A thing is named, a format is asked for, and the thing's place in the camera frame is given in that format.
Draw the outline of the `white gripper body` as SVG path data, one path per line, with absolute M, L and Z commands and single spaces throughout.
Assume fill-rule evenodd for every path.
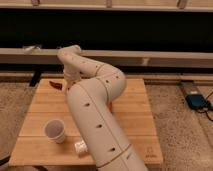
M 81 80 L 80 71 L 74 67 L 65 66 L 63 69 L 64 85 L 63 91 L 68 91 L 74 84 Z

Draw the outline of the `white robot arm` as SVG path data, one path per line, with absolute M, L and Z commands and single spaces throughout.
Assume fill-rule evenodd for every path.
M 107 105 L 126 88 L 118 68 L 81 55 L 77 45 L 58 50 L 67 104 L 98 171 L 148 171 Z

